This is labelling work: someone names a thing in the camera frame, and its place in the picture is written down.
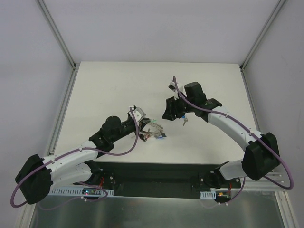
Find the silver key with blue tag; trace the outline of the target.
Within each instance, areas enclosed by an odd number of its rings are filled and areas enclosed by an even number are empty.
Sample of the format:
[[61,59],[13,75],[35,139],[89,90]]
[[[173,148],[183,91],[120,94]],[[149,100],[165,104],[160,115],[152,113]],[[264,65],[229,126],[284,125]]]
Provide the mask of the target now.
[[188,118],[187,118],[187,116],[186,115],[184,115],[183,117],[182,117],[182,119],[183,119],[183,126],[188,122]]

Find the black key tag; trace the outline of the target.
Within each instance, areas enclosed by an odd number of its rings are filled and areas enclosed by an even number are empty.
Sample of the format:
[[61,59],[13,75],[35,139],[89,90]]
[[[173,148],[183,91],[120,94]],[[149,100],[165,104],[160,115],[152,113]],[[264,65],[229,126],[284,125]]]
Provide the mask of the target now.
[[145,135],[140,134],[140,135],[139,135],[139,137],[140,137],[140,139],[141,139],[142,141],[144,141],[144,142],[146,142],[146,141],[147,141],[147,138],[146,138],[146,136],[145,136]]

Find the small blue key tag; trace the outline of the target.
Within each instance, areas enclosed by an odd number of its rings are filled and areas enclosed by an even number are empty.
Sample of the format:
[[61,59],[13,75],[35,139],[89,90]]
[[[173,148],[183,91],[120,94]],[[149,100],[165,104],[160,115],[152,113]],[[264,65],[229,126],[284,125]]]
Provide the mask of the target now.
[[155,135],[155,138],[156,139],[163,139],[163,138],[166,138],[166,134],[165,133],[158,133],[157,135]]

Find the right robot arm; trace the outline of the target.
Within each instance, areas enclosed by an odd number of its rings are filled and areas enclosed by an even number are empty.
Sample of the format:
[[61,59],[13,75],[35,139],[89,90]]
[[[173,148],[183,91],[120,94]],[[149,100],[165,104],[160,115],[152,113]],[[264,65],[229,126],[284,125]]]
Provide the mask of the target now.
[[207,123],[219,128],[233,139],[243,150],[244,157],[228,161],[210,173],[205,179],[218,187],[225,187],[231,179],[249,177],[260,180],[280,165],[276,137],[272,133],[252,131],[229,114],[227,109],[214,98],[208,99],[198,82],[180,86],[173,81],[168,88],[174,96],[166,99],[162,118],[174,121],[193,113]]

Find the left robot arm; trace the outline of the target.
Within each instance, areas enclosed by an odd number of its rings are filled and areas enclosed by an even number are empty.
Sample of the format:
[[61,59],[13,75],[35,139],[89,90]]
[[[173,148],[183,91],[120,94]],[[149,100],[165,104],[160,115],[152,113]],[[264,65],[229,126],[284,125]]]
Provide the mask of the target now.
[[[25,203],[32,205],[42,201],[55,187],[74,183],[95,185],[100,181],[101,171],[95,160],[103,155],[115,156],[111,150],[114,143],[131,133],[139,138],[140,131],[150,122],[139,111],[129,111],[127,120],[110,116],[99,131],[75,149],[41,158],[38,154],[30,156],[15,178],[16,187],[12,192],[10,204],[14,208]],[[20,190],[25,203],[16,205],[14,198]]]

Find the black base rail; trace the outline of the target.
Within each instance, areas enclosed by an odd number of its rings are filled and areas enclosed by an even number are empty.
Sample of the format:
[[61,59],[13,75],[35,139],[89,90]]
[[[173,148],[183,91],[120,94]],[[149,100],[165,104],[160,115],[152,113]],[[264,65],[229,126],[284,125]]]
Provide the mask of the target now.
[[86,181],[113,190],[115,196],[198,199],[210,191],[205,178],[216,164],[96,162],[96,177]]

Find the aluminium frame right post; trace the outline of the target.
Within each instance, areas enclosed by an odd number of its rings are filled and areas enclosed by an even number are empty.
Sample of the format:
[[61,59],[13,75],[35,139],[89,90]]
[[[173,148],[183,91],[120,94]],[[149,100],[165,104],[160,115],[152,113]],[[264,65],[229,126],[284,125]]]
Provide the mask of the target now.
[[252,47],[250,48],[249,52],[247,53],[245,59],[242,61],[241,65],[239,66],[240,71],[244,72],[245,68],[249,64],[251,58],[253,57],[254,53],[256,52],[258,46],[263,41],[263,38],[267,34],[268,30],[271,28],[272,24],[274,23],[275,19],[278,17],[279,13],[287,3],[287,0],[278,0],[275,4],[275,7],[271,11],[270,15],[268,16],[267,20],[265,21],[263,27],[261,28],[257,38],[255,39]]

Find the aluminium frame post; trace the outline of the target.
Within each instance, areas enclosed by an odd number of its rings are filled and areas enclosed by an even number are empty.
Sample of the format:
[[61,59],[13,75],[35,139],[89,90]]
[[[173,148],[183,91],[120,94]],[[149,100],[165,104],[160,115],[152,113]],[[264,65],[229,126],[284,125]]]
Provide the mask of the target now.
[[77,63],[75,62],[74,58],[72,57],[57,25],[56,25],[56,22],[54,21],[52,15],[51,15],[51,12],[49,11],[46,3],[44,0],[36,0],[36,3],[43,15],[43,17],[45,18],[55,40],[57,41],[57,44],[59,45],[63,55],[65,56],[65,58],[67,59],[69,65],[71,66],[71,68],[73,70],[76,69],[77,67]]
[[263,41],[263,38],[267,34],[268,30],[271,28],[272,24],[274,23],[275,19],[278,17],[279,13],[287,3],[287,0],[278,0],[275,4],[275,7],[271,11],[270,15],[268,16],[267,20],[265,21],[263,27],[261,28],[257,38],[255,39],[252,47],[250,48],[249,52],[247,53],[245,59],[242,61],[241,65],[239,66],[240,71],[244,72],[245,68],[249,64],[251,58],[253,57],[254,53],[256,52],[258,46]]

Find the aluminium frame left post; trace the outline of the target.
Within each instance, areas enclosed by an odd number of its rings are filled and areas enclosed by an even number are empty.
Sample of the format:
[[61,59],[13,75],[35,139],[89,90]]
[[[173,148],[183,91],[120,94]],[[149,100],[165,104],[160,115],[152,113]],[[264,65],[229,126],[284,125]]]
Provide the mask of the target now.
[[46,3],[44,0],[36,0],[36,3],[43,15],[43,17],[45,18],[55,40],[57,41],[57,44],[59,45],[63,55],[65,56],[65,58],[67,59],[69,65],[71,66],[71,68],[73,70],[76,69],[77,67],[77,63],[75,62],[74,58],[72,57],[57,25],[56,25],[56,22],[54,21],[52,15],[51,15],[51,12],[49,11]]

